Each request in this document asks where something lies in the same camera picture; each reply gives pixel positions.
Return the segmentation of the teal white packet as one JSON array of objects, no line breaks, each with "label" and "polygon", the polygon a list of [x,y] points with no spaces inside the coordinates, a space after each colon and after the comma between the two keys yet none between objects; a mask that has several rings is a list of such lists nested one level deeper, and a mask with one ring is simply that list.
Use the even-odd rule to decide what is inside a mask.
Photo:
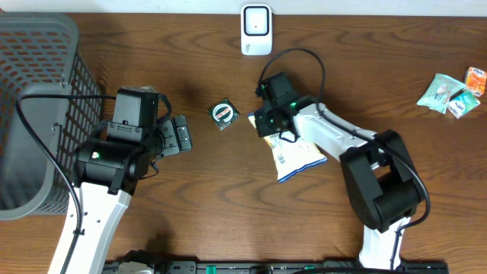
[{"label": "teal white packet", "polygon": [[447,109],[459,119],[479,105],[480,101],[470,91],[461,91],[450,99]]}]

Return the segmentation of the dark green Zam-Buk box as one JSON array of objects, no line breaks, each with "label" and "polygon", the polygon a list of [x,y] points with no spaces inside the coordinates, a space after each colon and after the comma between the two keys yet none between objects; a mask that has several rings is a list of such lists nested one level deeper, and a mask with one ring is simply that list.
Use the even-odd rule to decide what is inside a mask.
[{"label": "dark green Zam-Buk box", "polygon": [[239,119],[240,113],[235,106],[225,98],[208,110],[208,116],[220,130],[224,130]]}]

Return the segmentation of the green snack packet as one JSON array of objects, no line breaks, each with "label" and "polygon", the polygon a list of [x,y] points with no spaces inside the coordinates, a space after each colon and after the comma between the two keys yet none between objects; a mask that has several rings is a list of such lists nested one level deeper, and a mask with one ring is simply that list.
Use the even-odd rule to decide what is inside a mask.
[{"label": "green snack packet", "polygon": [[466,85],[448,75],[437,73],[417,105],[445,114],[453,95],[462,91]]}]

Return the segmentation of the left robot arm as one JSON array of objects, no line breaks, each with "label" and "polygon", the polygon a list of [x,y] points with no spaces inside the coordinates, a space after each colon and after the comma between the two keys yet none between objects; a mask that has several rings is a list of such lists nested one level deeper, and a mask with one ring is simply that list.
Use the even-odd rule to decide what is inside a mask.
[{"label": "left robot arm", "polygon": [[137,183],[162,158],[192,148],[186,118],[159,116],[159,104],[170,106],[152,86],[120,88],[107,137],[94,135],[75,149],[76,197],[68,202],[49,272],[100,273]]}]

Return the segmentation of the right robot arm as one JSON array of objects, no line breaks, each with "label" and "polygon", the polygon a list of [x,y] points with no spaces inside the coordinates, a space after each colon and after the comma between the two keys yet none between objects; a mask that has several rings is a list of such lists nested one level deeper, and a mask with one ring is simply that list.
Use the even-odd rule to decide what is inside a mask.
[{"label": "right robot arm", "polygon": [[255,113],[259,136],[289,132],[340,163],[350,204],[364,225],[359,263],[397,270],[403,232],[415,225],[418,204],[430,202],[401,136],[354,126],[320,100],[300,96],[283,72],[261,77],[256,96],[263,100]]}]

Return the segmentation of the large orange white snack bag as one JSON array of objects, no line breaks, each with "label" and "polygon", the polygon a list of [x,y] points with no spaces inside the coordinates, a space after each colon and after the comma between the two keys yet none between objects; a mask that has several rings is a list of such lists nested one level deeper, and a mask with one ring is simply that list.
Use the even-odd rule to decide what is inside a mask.
[{"label": "large orange white snack bag", "polygon": [[306,142],[302,138],[290,143],[280,139],[277,133],[266,136],[263,140],[271,148],[279,183],[284,183],[301,171],[328,161],[314,143]]}]

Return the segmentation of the orange red snack packet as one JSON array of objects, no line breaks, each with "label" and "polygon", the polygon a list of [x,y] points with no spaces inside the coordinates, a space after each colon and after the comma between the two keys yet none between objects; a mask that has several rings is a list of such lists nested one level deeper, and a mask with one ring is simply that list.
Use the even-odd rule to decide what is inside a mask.
[{"label": "orange red snack packet", "polygon": [[481,69],[469,67],[464,78],[466,89],[476,97],[485,93],[486,72]]}]

